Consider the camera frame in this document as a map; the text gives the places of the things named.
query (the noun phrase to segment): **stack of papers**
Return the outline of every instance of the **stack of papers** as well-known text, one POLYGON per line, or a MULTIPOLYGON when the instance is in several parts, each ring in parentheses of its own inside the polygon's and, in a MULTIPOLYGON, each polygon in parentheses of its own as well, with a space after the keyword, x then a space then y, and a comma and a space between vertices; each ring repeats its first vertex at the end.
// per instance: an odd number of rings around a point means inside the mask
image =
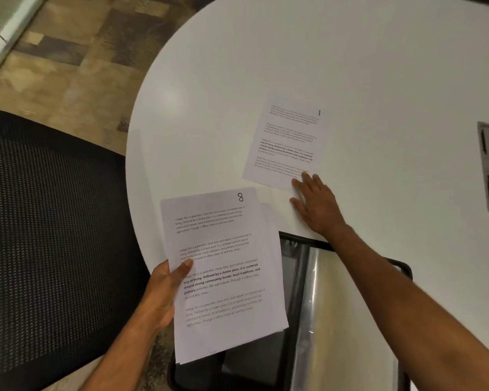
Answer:
POLYGON ((194 259, 174 301, 177 363, 288 327, 275 213, 254 188, 160 205, 170 270, 194 259))

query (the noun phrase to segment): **white round table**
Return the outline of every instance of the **white round table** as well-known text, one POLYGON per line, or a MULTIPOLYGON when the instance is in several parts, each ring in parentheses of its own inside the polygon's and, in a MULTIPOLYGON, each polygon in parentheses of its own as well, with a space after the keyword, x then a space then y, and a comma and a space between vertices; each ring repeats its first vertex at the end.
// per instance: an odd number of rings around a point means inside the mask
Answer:
POLYGON ((462 0, 217 0, 152 64, 127 144, 150 269, 159 201, 257 186, 281 231, 313 237, 289 192, 241 178, 266 93, 331 114, 320 175, 348 223, 489 347, 489 7, 462 0))

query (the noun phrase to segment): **left hand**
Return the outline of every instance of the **left hand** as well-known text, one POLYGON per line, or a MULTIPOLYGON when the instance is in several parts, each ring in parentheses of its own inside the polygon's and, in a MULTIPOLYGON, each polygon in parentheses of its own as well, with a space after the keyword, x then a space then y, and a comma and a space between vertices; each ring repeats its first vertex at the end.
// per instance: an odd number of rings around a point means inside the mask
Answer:
POLYGON ((193 260, 187 259, 171 273, 166 260, 152 271, 139 307, 157 321, 157 331, 165 328, 172 321, 174 296, 179 284, 192 269, 193 263, 193 260))

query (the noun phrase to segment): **right hand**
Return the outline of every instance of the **right hand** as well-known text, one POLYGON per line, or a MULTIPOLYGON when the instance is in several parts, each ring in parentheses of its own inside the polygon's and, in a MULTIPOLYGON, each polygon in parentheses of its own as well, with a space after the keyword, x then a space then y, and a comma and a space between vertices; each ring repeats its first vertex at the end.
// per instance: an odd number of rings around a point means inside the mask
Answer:
POLYGON ((335 195, 328 185, 322 183, 317 174, 312 178, 303 172, 302 182, 293 178, 291 184, 302 193, 306 204, 295 197, 292 197, 290 202, 313 231, 329 239, 337 226, 346 225, 335 195))

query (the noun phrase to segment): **paper sheet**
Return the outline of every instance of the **paper sheet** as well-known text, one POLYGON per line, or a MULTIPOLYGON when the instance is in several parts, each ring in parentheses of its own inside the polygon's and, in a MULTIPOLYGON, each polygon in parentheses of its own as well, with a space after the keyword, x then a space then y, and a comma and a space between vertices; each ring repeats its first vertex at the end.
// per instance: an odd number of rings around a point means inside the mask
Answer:
POLYGON ((170 270, 194 259, 174 301, 177 362, 288 326, 272 230, 254 188, 162 200, 161 212, 170 270))
POLYGON ((326 144, 328 113, 270 93, 243 173, 246 180, 291 191, 291 179, 317 172, 326 144))

